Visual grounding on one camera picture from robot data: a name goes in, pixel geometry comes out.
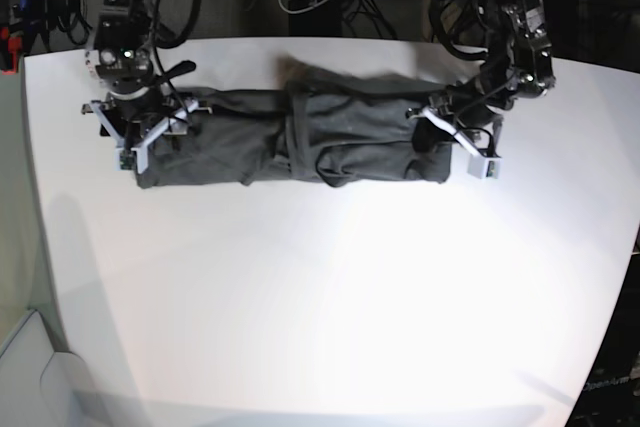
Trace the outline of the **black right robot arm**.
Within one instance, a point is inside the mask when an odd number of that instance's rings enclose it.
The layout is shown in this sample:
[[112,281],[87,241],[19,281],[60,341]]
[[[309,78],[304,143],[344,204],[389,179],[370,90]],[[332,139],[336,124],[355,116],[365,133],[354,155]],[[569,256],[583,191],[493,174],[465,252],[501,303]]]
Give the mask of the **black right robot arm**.
[[163,120],[171,130],[198,131],[187,112],[186,98],[172,84],[174,78],[194,71],[196,64],[182,61],[166,69],[158,53],[186,42],[196,25],[201,0],[191,1],[186,25],[178,34],[161,23],[160,2],[103,0],[95,31],[86,44],[85,63],[106,88],[107,96],[82,107],[84,114],[106,116],[102,135],[112,125],[113,136],[133,141]]

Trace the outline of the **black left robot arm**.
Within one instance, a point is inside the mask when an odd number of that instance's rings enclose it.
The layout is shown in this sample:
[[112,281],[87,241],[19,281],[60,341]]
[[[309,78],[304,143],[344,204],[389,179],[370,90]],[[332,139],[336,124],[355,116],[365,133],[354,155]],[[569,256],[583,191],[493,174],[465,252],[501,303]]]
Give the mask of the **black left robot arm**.
[[484,50],[465,52],[456,32],[443,24],[445,0],[431,0],[428,16],[435,38],[459,60],[478,62],[464,84],[445,90],[440,105],[454,126],[471,127],[491,107],[509,110],[519,98],[538,98],[555,86],[552,44],[543,0],[470,0],[474,25],[484,31]]

